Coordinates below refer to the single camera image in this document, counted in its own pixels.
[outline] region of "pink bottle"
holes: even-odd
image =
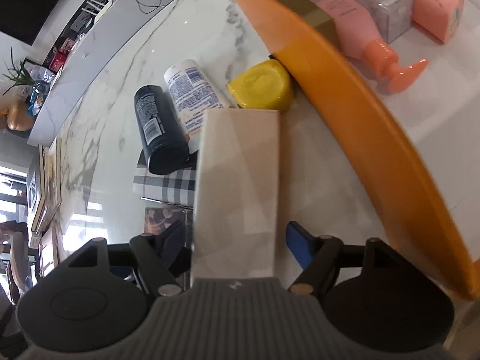
[[[412,19],[447,43],[460,23],[463,4],[464,0],[414,0]]]
[[[343,54],[363,60],[378,77],[388,77],[392,93],[408,88],[428,65],[422,59],[400,67],[397,53],[382,39],[368,10],[355,0],[321,0],[317,5],[334,19]]]

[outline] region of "brown box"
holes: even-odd
[[[320,32],[331,44],[340,49],[335,22],[325,11],[310,0],[277,0],[294,11],[315,30]]]

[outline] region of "white bottle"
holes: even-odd
[[[169,67],[164,79],[184,133],[188,135],[190,153],[194,153],[200,145],[205,110],[228,108],[230,102],[192,59]]]

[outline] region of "orange divider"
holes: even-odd
[[[290,71],[362,181],[390,244],[465,298],[480,275],[429,172],[403,130],[339,52],[276,0],[236,0]]]

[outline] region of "orange pump nozzle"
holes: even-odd
[[[363,60],[378,77],[388,77],[388,88],[392,93],[407,89],[428,65],[428,59],[421,59],[408,67],[400,67],[397,53],[382,38],[367,44],[363,50]]]

